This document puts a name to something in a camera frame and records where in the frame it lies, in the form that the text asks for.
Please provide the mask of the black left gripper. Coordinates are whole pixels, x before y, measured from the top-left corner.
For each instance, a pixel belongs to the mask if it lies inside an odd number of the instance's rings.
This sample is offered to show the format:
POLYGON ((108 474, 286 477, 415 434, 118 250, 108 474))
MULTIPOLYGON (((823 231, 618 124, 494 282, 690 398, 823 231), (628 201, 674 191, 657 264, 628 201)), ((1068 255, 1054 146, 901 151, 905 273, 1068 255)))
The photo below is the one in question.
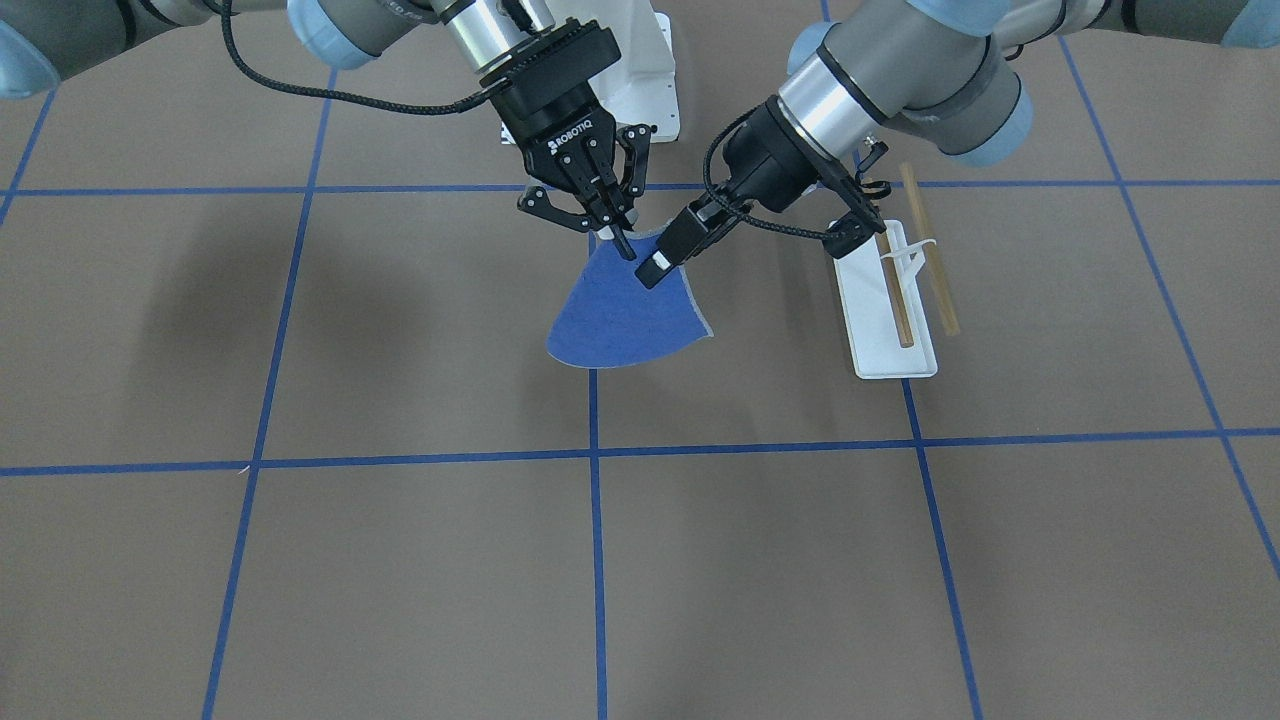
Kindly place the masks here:
MULTIPOLYGON (((782 213, 820 183, 817 155, 796 129, 781 97, 769 96, 727 131, 721 142, 730 178, 719 184, 719 199, 737 211, 754 202, 782 213)), ((645 290, 654 290, 668 275, 704 249, 722 240, 740 218, 716 200, 695 200, 660 232, 655 251, 635 269, 645 290)))

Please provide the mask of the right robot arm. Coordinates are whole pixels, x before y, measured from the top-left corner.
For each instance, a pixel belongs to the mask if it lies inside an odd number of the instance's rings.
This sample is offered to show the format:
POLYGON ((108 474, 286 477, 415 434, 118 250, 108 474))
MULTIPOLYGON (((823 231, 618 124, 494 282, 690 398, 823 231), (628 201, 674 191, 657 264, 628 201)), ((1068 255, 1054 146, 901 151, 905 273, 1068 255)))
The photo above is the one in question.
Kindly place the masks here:
POLYGON ((518 147, 532 186, 520 210, 611 241, 621 258, 634 205, 645 190, 653 128, 618 126, 593 79, 622 56, 595 19, 557 18, 544 1, 5 1, 1 91, 5 99, 47 92, 172 29, 218 19, 239 72, 262 87, 412 117, 444 117, 490 104, 518 147), (421 26, 449 31, 480 88, 440 105, 390 102, 291 85, 253 69, 236 44, 244 13, 287 14, 297 40, 320 61, 352 70, 378 59, 421 26))

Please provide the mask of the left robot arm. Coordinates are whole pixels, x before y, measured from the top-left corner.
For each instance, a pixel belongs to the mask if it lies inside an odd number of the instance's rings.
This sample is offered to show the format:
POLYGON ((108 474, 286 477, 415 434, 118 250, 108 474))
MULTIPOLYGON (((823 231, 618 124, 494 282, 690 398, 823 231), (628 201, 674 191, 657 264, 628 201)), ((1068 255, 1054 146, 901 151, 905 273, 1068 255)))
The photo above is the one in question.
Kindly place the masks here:
POLYGON ((884 231, 844 164, 864 140, 897 129, 970 167, 1002 161, 1033 119, 1012 51, 1083 29, 1265 49, 1277 44, 1277 4, 864 1, 820 32, 776 94, 717 136, 712 149, 722 151, 728 178, 705 181, 703 196, 641 256, 637 281, 657 287, 737 224, 764 228, 754 208, 783 211, 815 184, 847 210, 812 237, 832 258, 847 256, 884 231))

